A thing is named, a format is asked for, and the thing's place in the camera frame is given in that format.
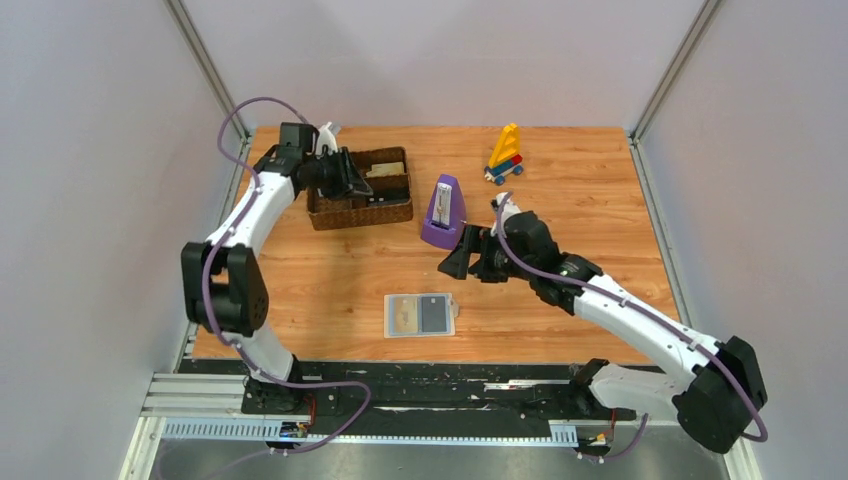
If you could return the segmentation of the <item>white card holder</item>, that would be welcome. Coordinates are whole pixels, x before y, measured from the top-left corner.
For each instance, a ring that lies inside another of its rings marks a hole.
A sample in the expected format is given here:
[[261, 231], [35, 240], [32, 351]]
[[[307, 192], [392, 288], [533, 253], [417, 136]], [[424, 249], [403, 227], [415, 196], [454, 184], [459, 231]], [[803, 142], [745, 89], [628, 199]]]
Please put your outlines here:
[[450, 293], [384, 296], [384, 337], [453, 336], [460, 308]]

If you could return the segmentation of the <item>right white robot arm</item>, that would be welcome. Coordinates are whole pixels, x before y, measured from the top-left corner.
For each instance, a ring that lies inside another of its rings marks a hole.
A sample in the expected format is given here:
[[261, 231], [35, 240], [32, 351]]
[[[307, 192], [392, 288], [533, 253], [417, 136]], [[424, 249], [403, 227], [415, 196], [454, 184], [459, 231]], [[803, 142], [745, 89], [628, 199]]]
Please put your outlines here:
[[608, 409], [670, 415], [698, 444], [724, 454], [740, 439], [764, 443], [768, 393], [754, 347], [682, 325], [623, 288], [592, 261], [563, 251], [532, 212], [491, 227], [465, 226], [439, 272], [482, 283], [521, 279], [544, 303], [589, 321], [648, 357], [655, 373], [595, 359], [582, 370], [591, 397]]

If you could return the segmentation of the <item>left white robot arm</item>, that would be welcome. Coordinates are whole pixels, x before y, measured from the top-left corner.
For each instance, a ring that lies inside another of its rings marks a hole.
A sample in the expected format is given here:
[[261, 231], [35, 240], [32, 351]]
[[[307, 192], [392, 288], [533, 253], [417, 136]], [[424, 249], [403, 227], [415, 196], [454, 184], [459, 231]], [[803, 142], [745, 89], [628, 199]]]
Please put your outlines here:
[[269, 293], [258, 257], [272, 228], [305, 190], [332, 199], [369, 196], [338, 126], [282, 123], [276, 145], [247, 166], [247, 190], [223, 223], [181, 251], [187, 317], [235, 350], [261, 383], [302, 389], [298, 361], [273, 333]]

